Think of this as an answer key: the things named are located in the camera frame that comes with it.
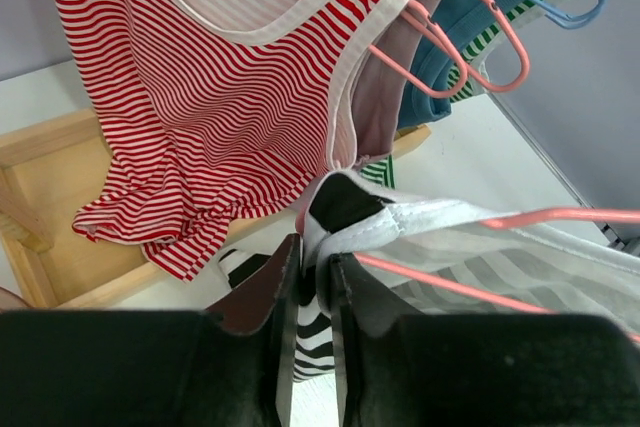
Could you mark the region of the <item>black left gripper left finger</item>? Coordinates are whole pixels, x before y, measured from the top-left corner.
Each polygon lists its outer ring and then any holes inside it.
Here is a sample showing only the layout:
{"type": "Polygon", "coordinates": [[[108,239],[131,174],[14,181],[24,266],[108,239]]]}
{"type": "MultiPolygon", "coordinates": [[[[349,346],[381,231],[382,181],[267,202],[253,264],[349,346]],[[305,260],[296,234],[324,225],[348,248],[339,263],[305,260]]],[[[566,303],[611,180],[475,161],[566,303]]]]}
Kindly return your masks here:
{"type": "Polygon", "coordinates": [[[1,316],[5,426],[285,426],[301,240],[201,311],[1,316]]]}

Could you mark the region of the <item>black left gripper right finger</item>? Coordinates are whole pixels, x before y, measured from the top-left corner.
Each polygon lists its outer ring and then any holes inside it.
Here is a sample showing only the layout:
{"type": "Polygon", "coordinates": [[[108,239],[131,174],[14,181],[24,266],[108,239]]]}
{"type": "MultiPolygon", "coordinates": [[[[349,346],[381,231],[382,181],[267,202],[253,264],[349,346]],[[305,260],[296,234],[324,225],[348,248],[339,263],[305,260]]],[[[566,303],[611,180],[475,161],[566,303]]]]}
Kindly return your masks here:
{"type": "Polygon", "coordinates": [[[635,426],[639,352],[585,315],[427,315],[329,261],[343,426],[635,426]]]}

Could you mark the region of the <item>black white striped tank top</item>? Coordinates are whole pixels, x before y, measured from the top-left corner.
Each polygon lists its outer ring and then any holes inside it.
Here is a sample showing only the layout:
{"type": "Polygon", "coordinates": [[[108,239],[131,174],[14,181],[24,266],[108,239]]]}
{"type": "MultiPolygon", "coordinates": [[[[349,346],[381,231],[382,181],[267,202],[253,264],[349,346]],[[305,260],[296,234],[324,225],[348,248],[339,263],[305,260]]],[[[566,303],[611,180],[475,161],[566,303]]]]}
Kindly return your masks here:
{"type": "Polygon", "coordinates": [[[639,329],[639,260],[548,225],[496,230],[492,211],[459,199],[405,195],[350,171],[315,185],[303,238],[294,378],[334,369],[320,271],[334,254],[365,252],[441,279],[554,312],[604,316],[639,329]]]}

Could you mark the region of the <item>red white striped tank top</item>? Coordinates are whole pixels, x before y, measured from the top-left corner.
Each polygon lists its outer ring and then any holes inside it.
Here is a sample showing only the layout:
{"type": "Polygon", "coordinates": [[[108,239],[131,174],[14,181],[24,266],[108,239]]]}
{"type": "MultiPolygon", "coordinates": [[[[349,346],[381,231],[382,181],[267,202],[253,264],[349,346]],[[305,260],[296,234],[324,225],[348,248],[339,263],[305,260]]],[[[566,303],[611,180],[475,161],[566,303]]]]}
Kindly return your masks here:
{"type": "Polygon", "coordinates": [[[355,77],[408,1],[55,0],[112,153],[73,231],[193,279],[231,222],[355,163],[355,77]]]}

